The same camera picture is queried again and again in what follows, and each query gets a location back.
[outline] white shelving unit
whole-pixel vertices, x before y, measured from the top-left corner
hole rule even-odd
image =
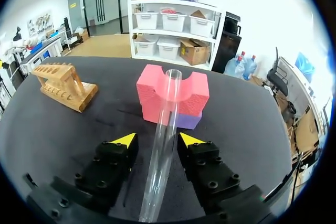
[[[156,12],[160,12],[160,8],[162,7],[174,7],[178,12],[183,12],[187,14],[182,32],[164,30],[162,27],[161,18],[159,18],[159,20],[157,21],[158,27],[156,29],[138,29],[137,28],[137,24],[134,18],[135,10],[140,10],[142,12],[146,12],[148,10],[154,10]],[[215,24],[212,29],[212,34],[210,37],[203,37],[199,35],[193,35],[190,33],[189,15],[196,10],[200,10],[204,14],[204,16],[206,16],[207,19],[215,21]],[[214,6],[201,4],[197,2],[189,2],[189,1],[182,1],[182,0],[128,0],[129,31],[130,31],[132,58],[155,60],[155,61],[174,63],[178,65],[183,65],[183,66],[191,66],[188,62],[186,62],[180,56],[178,56],[177,59],[172,60],[172,59],[161,58],[158,52],[156,52],[153,56],[142,56],[142,55],[137,54],[136,49],[135,49],[135,44],[133,41],[133,35],[134,34],[155,34],[159,36],[173,36],[177,38],[197,39],[197,40],[207,42],[209,44],[211,53],[206,63],[200,64],[200,65],[194,65],[191,67],[211,70],[215,62],[216,54],[218,51],[218,45],[221,40],[225,14],[226,14],[225,0],[223,0],[223,3],[220,7],[214,7]]]

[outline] wooden floor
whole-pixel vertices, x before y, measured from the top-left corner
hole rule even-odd
[[[90,37],[72,49],[67,56],[131,58],[130,37],[129,34]]]

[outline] water bottle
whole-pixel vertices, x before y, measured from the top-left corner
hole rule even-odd
[[[257,64],[255,63],[256,56],[253,55],[252,58],[246,59],[245,61],[245,71],[243,74],[243,78],[245,80],[249,80],[252,76],[252,74],[256,71],[257,69]]]
[[[244,62],[242,61],[242,57],[239,56],[237,61],[236,61],[236,68],[235,68],[235,74],[234,77],[239,78],[239,79],[243,79],[243,74],[245,71],[245,67],[244,67]]]
[[[231,59],[225,67],[224,74],[232,77],[242,78],[244,73],[244,63],[242,62],[242,57]]]
[[[232,58],[231,60],[228,61],[228,63],[225,66],[225,70],[224,70],[224,74],[228,75],[228,76],[235,76],[235,69],[236,66],[238,65],[236,62],[238,60],[238,57],[241,57],[241,61],[244,61],[244,55],[245,52],[242,51],[240,56],[236,56],[235,58]]]

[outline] black cabinet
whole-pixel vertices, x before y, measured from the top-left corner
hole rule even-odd
[[[236,56],[241,39],[239,35],[223,31],[212,71],[224,73],[228,61]]]

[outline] purple foam block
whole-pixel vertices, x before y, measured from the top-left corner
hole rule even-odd
[[[196,128],[201,118],[202,118],[202,112],[198,116],[179,114],[177,118],[177,127],[193,130]]]

